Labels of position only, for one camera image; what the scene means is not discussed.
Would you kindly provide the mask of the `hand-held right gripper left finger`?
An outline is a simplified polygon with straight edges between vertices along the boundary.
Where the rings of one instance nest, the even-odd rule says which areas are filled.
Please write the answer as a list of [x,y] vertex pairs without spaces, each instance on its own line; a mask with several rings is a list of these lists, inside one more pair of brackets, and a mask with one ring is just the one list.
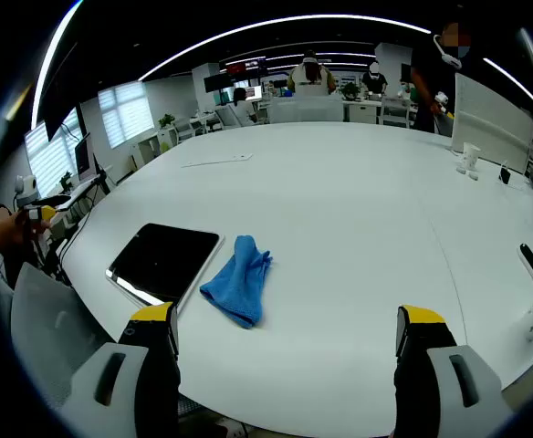
[[77,437],[177,436],[178,355],[176,304],[139,309],[73,375],[60,416]]

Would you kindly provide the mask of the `person's left hand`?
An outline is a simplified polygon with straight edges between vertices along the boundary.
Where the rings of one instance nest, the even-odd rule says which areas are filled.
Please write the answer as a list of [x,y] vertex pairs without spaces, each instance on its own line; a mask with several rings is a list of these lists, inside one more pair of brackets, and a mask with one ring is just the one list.
[[45,220],[31,220],[28,211],[20,210],[14,219],[14,242],[23,244],[34,235],[42,235],[50,228],[50,223]]

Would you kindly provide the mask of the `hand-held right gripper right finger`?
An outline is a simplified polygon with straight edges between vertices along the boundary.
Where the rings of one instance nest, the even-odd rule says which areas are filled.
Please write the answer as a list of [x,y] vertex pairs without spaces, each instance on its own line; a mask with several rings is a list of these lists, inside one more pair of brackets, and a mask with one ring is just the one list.
[[438,313],[397,313],[394,437],[490,437],[513,415],[501,380]]

